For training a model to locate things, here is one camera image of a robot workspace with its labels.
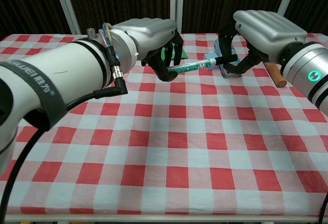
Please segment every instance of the white table edge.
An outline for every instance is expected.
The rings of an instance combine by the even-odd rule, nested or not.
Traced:
[[[7,214],[6,221],[104,221],[104,222],[317,222],[302,215],[118,215],[118,214]]]

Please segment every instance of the brown wooden handle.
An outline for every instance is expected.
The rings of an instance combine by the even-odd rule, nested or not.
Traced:
[[[271,79],[276,84],[277,87],[285,87],[287,85],[287,81],[285,78],[280,74],[280,70],[278,69],[277,65],[273,63],[264,63],[266,70],[268,71]]]

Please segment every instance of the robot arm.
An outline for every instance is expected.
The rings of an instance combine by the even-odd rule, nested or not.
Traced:
[[[328,115],[328,49],[315,42],[305,43],[307,33],[275,12],[236,11],[234,20],[219,34],[224,68],[242,74],[254,65],[281,65],[281,74],[310,102]],[[232,38],[239,33],[247,41],[246,56],[237,66],[231,62]]]
[[[102,37],[90,29],[88,38],[0,63],[0,175],[11,159],[22,118],[48,131],[76,100],[126,94],[123,74],[137,60],[148,63],[161,80],[173,80],[177,73],[167,69],[172,51],[166,52],[165,62],[160,53],[172,43],[182,51],[176,29],[169,19],[132,19],[113,26],[112,48],[105,48]],[[179,64],[181,54],[176,56],[174,64]],[[112,82],[115,87],[106,88]]]

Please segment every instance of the marker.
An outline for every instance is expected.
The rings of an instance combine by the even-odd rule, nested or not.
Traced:
[[[181,64],[177,66],[168,67],[169,72],[175,71],[177,73],[189,72],[197,69],[209,68],[211,66],[217,65],[217,60],[211,58],[209,60],[202,60],[188,64]]]

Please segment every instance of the gingham tablecloth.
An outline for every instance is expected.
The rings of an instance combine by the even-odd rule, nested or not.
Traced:
[[[79,37],[11,35],[0,60]],[[182,62],[214,52],[216,34],[182,37]],[[308,40],[328,47],[324,35]],[[234,46],[243,58],[245,41]],[[81,104],[39,140],[9,214],[318,215],[328,192],[327,117],[294,87],[277,89],[262,64],[236,79],[202,69],[163,83],[138,62],[125,79],[128,95]],[[19,124],[14,159],[34,131]]]

